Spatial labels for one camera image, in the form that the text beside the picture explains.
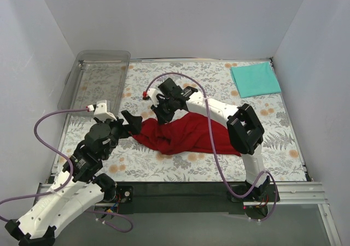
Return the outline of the red t shirt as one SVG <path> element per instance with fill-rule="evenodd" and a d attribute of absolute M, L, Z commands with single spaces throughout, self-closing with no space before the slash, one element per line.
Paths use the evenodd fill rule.
<path fill-rule="evenodd" d="M 140 134 L 133 138 L 145 147 L 164 155 L 183 152 L 213 152 L 209 137 L 207 118 L 196 113 L 187 113 L 169 124 L 160 125 L 154 118 L 142 122 Z"/>

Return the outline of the clear plastic bin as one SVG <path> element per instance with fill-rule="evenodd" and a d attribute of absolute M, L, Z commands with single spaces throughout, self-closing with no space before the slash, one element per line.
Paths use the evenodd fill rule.
<path fill-rule="evenodd" d="M 123 50 L 83 50 L 65 79 L 57 108 L 79 109 L 108 100 L 117 115 L 131 54 Z"/>

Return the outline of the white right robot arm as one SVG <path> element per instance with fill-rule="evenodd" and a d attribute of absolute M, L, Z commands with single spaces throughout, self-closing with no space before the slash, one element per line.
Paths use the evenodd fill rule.
<path fill-rule="evenodd" d="M 171 122 L 176 111 L 185 110 L 224 126 L 232 147 L 241 155 L 246 172 L 247 191 L 236 198 L 249 196 L 259 201 L 267 195 L 270 176 L 261 155 L 265 130 L 250 105 L 237 107 L 208 98 L 202 88 L 188 86 L 182 89 L 171 78 L 156 89 L 147 87 L 143 98 L 151 99 L 151 109 L 160 124 Z"/>

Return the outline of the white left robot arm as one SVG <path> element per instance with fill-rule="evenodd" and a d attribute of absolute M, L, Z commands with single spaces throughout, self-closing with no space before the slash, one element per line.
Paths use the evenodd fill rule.
<path fill-rule="evenodd" d="M 37 203 L 17 220 L 8 220 L 5 229 L 19 245 L 53 245 L 60 232 L 97 202 L 116 198 L 115 181 L 98 174 L 120 139 L 139 134 L 142 117 L 127 110 L 116 118 L 109 112 L 95 112 L 93 124 L 63 165 L 56 180 Z"/>

